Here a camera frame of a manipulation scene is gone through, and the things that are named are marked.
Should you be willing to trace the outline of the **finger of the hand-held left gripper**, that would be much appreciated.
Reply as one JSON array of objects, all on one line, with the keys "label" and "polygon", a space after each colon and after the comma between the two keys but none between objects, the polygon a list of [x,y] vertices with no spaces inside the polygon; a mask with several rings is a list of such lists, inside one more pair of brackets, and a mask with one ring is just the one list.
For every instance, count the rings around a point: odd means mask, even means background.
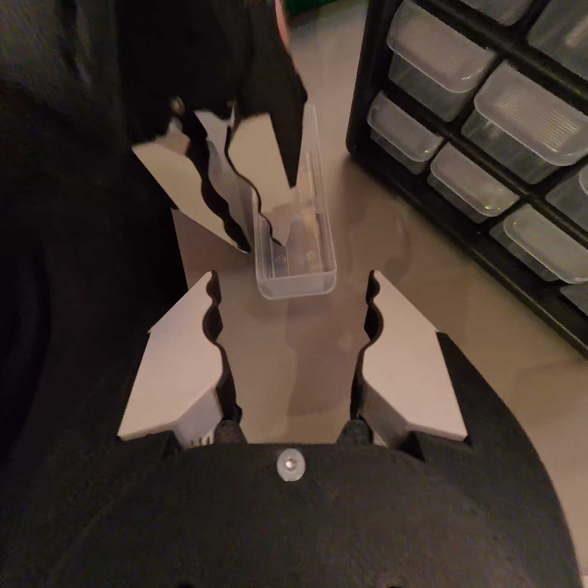
[{"label": "finger of the hand-held left gripper", "polygon": [[203,124],[208,163],[198,171],[188,158],[189,138],[178,119],[154,141],[136,143],[132,151],[173,204],[187,217],[243,252],[252,250],[251,190],[231,168],[224,145],[230,118],[196,112]]},{"label": "finger of the hand-held left gripper", "polygon": [[236,176],[237,221],[250,241],[254,221],[269,224],[270,238],[285,246],[297,207],[298,188],[290,187],[268,114],[226,126],[224,155]]}]

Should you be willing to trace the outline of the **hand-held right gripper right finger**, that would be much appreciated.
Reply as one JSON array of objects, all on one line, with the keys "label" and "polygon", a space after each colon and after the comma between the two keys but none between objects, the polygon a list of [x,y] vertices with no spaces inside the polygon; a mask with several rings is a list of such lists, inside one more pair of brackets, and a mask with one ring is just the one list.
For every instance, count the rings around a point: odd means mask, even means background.
[{"label": "hand-held right gripper right finger", "polygon": [[465,420],[437,328],[378,270],[369,274],[364,330],[352,384],[352,416],[381,445],[399,448],[412,433],[464,442]]}]

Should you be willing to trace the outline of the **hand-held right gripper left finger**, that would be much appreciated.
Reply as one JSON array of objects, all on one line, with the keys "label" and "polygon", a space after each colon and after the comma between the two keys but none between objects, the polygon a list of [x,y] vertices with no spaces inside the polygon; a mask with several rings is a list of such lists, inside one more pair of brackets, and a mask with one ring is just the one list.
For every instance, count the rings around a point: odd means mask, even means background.
[{"label": "hand-held right gripper left finger", "polygon": [[242,439],[216,271],[205,273],[149,331],[117,436],[172,432],[181,448]]}]

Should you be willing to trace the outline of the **small clear plastic drawer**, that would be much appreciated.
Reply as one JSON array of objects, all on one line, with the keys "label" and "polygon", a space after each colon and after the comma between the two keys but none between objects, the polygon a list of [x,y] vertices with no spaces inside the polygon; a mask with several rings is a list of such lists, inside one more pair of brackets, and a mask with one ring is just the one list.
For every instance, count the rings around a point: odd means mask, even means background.
[{"label": "small clear plastic drawer", "polygon": [[254,212],[254,258],[257,286],[270,300],[327,295],[337,278],[334,242],[324,188],[315,106],[303,117],[298,181],[284,245],[272,239],[273,222]]}]

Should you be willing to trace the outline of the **person's left hand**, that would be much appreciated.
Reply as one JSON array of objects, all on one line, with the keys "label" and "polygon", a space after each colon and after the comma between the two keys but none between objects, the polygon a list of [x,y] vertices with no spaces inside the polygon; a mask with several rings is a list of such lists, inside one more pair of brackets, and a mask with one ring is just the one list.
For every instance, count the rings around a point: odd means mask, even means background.
[{"label": "person's left hand", "polygon": [[275,1],[277,28],[286,48],[290,47],[290,34],[285,9],[282,1]]}]

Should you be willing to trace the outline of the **person's black clothing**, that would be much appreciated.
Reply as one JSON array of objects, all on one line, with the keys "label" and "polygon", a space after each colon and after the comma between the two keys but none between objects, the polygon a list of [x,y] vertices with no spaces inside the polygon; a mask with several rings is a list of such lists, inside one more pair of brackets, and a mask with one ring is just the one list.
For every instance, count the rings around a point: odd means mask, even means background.
[{"label": "person's black clothing", "polygon": [[28,418],[55,308],[104,261],[131,205],[157,209],[139,182],[142,131],[118,8],[131,1],[1,1],[1,461]]}]

